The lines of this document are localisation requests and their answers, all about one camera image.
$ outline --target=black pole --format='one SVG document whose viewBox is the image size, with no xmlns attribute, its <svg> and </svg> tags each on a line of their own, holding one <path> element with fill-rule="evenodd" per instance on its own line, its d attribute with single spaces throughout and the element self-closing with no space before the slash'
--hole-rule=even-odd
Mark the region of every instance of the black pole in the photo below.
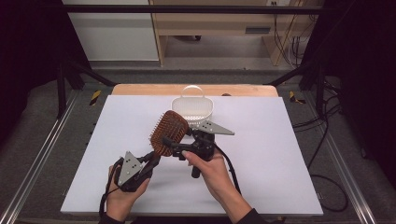
<svg viewBox="0 0 396 224">
<path fill-rule="evenodd" d="M 141 5 L 44 5 L 71 13 L 204 13 L 204 14 L 334 14 L 340 9 L 324 7 L 246 7 L 246 6 L 141 6 Z"/>
</svg>

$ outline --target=white table surface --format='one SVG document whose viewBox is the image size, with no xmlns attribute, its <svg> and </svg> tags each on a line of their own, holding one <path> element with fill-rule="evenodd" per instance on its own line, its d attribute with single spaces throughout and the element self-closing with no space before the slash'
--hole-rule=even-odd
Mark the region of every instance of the white table surface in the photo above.
<svg viewBox="0 0 396 224">
<path fill-rule="evenodd" d="M 109 95 L 61 212 L 97 215 L 108 167 L 127 150 L 149 153 L 149 136 L 179 96 Z M 216 134 L 233 163 L 242 195 L 260 214 L 320 216 L 309 173 L 280 97 L 210 96 L 212 121 L 235 132 Z M 192 142 L 186 136 L 181 143 Z M 222 207 L 186 161 L 162 157 L 147 191 L 132 209 L 137 216 L 218 216 Z"/>
</svg>

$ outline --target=hairbrush bristles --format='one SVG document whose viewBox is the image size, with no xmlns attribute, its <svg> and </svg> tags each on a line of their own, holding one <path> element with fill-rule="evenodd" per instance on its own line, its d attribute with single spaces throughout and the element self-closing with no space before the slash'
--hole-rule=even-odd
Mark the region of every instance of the hairbrush bristles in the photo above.
<svg viewBox="0 0 396 224">
<path fill-rule="evenodd" d="M 175 143 L 180 143 L 188 129 L 188 122 L 177 112 L 166 111 L 149 139 L 154 152 L 165 157 L 171 156 L 172 149 L 163 144 L 163 137 L 166 136 Z"/>
</svg>

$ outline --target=finger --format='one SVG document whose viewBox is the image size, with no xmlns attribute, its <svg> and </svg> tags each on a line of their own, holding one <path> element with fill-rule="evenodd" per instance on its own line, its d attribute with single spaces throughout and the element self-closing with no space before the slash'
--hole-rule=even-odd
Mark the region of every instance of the finger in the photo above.
<svg viewBox="0 0 396 224">
<path fill-rule="evenodd" d="M 181 153 L 189 162 L 189 164 L 198 167 L 201 171 L 205 169 L 205 161 L 195 155 L 195 153 L 189 151 L 182 151 Z"/>
</svg>

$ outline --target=sleeve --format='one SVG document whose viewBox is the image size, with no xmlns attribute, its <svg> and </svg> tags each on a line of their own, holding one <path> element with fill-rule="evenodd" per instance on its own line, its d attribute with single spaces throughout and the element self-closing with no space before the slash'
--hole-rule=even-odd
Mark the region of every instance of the sleeve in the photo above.
<svg viewBox="0 0 396 224">
<path fill-rule="evenodd" d="M 259 213 L 257 213 L 256 209 L 251 209 L 241 220 L 239 220 L 236 224 L 263 224 L 269 223 L 265 221 Z"/>
<path fill-rule="evenodd" d="M 98 224 L 124 224 L 125 222 L 117 221 L 116 219 L 109 217 L 106 213 L 100 218 Z"/>
</svg>

